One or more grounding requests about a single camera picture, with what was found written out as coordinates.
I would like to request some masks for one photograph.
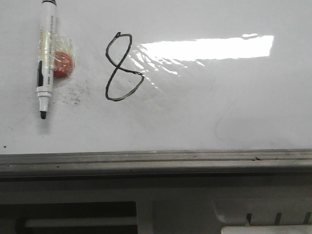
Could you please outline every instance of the clear tape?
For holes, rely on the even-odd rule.
[[[44,68],[70,75],[75,67],[72,41],[57,34],[41,32],[39,61]]]

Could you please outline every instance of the marker tip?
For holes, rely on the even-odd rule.
[[[47,112],[46,111],[40,111],[41,118],[45,119],[47,117]]]

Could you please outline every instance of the dark slot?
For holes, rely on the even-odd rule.
[[[0,205],[0,218],[134,217],[135,202]]]
[[[281,222],[281,218],[282,218],[282,213],[277,213],[275,217],[274,225],[279,225],[279,223]]]
[[[27,228],[25,234],[137,234],[137,226]]]
[[[311,212],[307,212],[306,216],[305,216],[305,218],[303,220],[303,224],[309,224],[310,218],[311,218]]]

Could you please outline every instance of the whiteboard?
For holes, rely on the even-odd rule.
[[[58,0],[76,67],[36,97],[40,0],[0,2],[0,154],[312,147],[310,0]],[[105,57],[143,72],[112,102]],[[118,61],[128,41],[119,39]],[[136,85],[118,72],[111,95]]]

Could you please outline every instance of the black mark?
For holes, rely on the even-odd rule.
[[[253,216],[252,213],[248,213],[247,214],[247,216],[246,216],[246,224],[247,224],[247,226],[250,226],[250,224],[252,222],[252,216]]]
[[[37,75],[37,87],[40,86],[43,86],[42,61],[39,62]]]
[[[309,224],[310,218],[311,218],[311,212],[307,212],[307,214],[304,218],[303,224]]]
[[[55,0],[44,0],[44,1],[42,1],[42,3],[44,3],[44,2],[50,2],[50,3],[53,3],[55,6],[57,5],[57,3],[56,3],[56,1],[55,1]]]
[[[282,217],[282,213],[276,214],[274,225],[279,225],[279,223],[281,222],[281,217]]]

